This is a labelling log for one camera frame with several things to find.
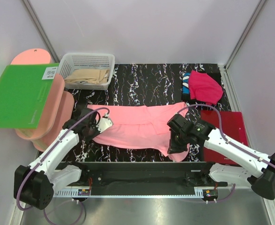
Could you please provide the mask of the light pink t-shirt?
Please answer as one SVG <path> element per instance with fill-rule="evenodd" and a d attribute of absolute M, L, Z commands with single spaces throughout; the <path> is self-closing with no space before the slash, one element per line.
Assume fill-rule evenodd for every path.
<path fill-rule="evenodd" d="M 171 132 L 167 122 L 184 107 L 184 102 L 159 106 L 107 105 L 113 125 L 93 141 L 123 149 L 156 149 L 172 161 L 181 162 L 189 153 L 189 145 L 184 152 L 168 153 Z"/>

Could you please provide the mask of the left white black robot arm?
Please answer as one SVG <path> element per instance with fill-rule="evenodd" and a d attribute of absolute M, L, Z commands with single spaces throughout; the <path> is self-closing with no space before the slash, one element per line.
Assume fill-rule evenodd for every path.
<path fill-rule="evenodd" d="M 28 166 L 20 165 L 14 173 L 14 198 L 21 211 L 31 208 L 44 210 L 55 193 L 67 185 L 79 186 L 88 182 L 88 173 L 78 163 L 67 165 L 57 172 L 55 169 L 68 152 L 76 146 L 84 135 L 93 139 L 113 125 L 107 107 L 85 109 L 79 119 L 67 120 L 49 147 Z"/>

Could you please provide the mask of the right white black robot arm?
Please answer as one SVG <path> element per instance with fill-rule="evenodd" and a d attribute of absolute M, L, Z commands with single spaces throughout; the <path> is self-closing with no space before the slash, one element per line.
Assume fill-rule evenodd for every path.
<path fill-rule="evenodd" d="M 202 184 L 214 182 L 250 187 L 257 195 L 275 199 L 275 153 L 271 156 L 251 149 L 225 135 L 221 128 L 198 120 L 192 123 L 180 114 L 175 114 L 167 123 L 171 131 L 168 153 L 181 153 L 188 144 L 203 145 L 238 164 L 238 167 L 209 163 L 208 169 L 200 174 Z"/>

